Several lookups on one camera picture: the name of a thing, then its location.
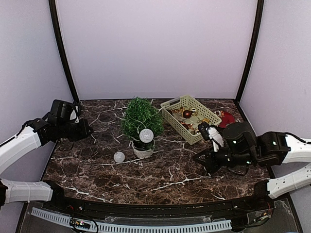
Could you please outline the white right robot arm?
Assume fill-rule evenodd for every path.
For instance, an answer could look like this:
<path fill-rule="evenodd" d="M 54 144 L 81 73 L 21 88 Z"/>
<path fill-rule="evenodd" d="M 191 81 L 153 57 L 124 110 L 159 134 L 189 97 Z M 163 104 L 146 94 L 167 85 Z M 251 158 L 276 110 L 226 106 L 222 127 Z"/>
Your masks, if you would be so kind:
<path fill-rule="evenodd" d="M 276 166 L 304 162 L 305 165 L 279 178 L 264 180 L 254 186 L 256 199 L 276 199 L 311 183 L 311 141 L 291 133 L 267 132 L 255 139 L 240 135 L 228 138 L 227 146 L 218 151 L 205 149 L 193 156 L 193 161 L 212 175 L 222 167 Z"/>

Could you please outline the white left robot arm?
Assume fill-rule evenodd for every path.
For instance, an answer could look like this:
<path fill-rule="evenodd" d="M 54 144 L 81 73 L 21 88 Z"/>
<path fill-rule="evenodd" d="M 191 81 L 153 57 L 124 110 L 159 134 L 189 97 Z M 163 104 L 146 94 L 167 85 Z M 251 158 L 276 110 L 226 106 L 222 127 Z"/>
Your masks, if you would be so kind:
<path fill-rule="evenodd" d="M 40 150 L 46 144 L 60 139 L 79 141 L 89 137 L 93 129 L 87 120 L 69 120 L 52 124 L 37 118 L 26 122 L 22 129 L 0 145 L 0 204 L 13 202 L 53 201 L 63 197 L 64 190 L 55 182 L 40 181 L 38 178 L 22 178 L 22 172 L 9 174 L 27 159 L 37 159 Z"/>

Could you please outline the white woven light ball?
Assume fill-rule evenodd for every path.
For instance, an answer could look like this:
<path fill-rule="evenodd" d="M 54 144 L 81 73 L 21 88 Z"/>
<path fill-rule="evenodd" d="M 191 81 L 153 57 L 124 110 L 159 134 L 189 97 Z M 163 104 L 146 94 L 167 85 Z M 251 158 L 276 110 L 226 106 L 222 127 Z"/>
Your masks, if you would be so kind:
<path fill-rule="evenodd" d="M 152 130 L 145 128 L 140 131 L 139 139 L 143 143 L 150 143 L 154 139 L 154 133 Z"/>
<path fill-rule="evenodd" d="M 125 155 L 123 152 L 118 151 L 114 154 L 113 158 L 116 163 L 122 163 L 125 160 Z"/>

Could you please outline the small green christmas tree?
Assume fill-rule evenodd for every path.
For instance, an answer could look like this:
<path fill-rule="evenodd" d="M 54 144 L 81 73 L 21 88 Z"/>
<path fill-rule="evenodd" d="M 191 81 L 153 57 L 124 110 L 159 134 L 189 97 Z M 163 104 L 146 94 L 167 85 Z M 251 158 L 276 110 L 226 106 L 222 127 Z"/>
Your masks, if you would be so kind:
<path fill-rule="evenodd" d="M 150 143 L 143 143 L 139 139 L 140 131 L 145 128 L 154 133 L 154 139 Z M 131 140 L 134 154 L 138 158 L 150 158 L 154 153 L 155 137 L 164 132 L 160 110 L 154 107 L 148 99 L 133 98 L 129 101 L 121 120 L 121 130 Z"/>

